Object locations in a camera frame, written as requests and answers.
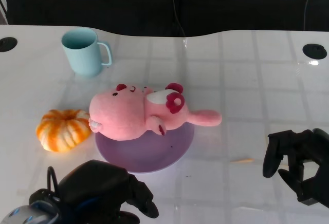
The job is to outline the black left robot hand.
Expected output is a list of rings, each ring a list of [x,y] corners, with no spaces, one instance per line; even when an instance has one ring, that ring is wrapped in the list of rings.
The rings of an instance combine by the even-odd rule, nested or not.
[[[99,160],[75,168],[58,184],[60,199],[73,212],[71,223],[139,223],[123,203],[155,219],[159,211],[147,185],[126,169]]]

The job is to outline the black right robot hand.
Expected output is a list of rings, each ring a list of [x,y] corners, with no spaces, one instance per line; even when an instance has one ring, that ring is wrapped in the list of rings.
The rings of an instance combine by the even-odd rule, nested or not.
[[[269,134],[268,139],[263,176],[279,173],[298,202],[328,207],[328,134],[319,128],[301,133],[286,130]],[[315,176],[303,179],[306,162],[314,162],[319,168]]]

